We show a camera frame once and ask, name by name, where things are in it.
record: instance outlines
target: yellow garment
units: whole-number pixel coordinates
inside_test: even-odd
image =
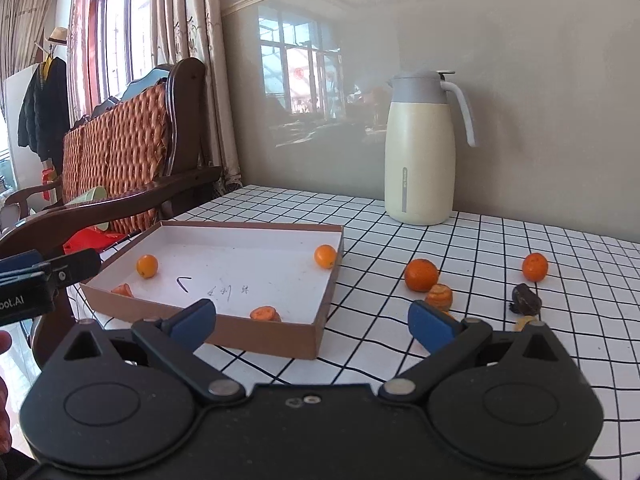
[[[47,75],[49,75],[49,67],[51,67],[51,62],[53,61],[53,56],[47,56],[47,59],[44,62],[42,67],[42,76],[44,81],[47,80]]]

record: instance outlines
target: metal screw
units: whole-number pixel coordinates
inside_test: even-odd
[[[317,404],[318,402],[322,401],[322,399],[317,395],[308,395],[302,400],[304,400],[307,404]]]
[[[209,393],[219,397],[235,395],[239,391],[240,384],[233,379],[217,379],[209,384]]]
[[[409,395],[415,390],[415,383],[409,379],[391,379],[382,385],[391,395]]]
[[[300,397],[291,397],[285,400],[284,403],[290,408],[300,408],[304,404],[304,400],[300,399]]]

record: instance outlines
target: human hand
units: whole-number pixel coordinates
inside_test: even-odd
[[[4,354],[11,348],[11,342],[11,335],[4,330],[0,330],[0,354]],[[8,453],[12,444],[9,415],[6,412],[8,395],[9,391],[6,383],[0,378],[0,454]]]

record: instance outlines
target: tangerine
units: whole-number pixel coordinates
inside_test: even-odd
[[[522,273],[530,282],[541,282],[549,270],[549,262],[540,253],[531,253],[522,263]]]
[[[438,283],[440,272],[429,260],[417,258],[404,269],[404,282],[414,292],[429,292]]]
[[[314,260],[323,269],[331,269],[334,266],[337,253],[331,245],[321,245],[314,253]]]
[[[148,280],[158,272],[158,259],[152,254],[140,256],[136,262],[136,270],[140,276]]]

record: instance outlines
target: dark chocolate piece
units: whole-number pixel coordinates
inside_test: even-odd
[[[513,287],[511,301],[513,303],[510,304],[509,309],[523,316],[537,316],[542,308],[542,300],[526,283]]]

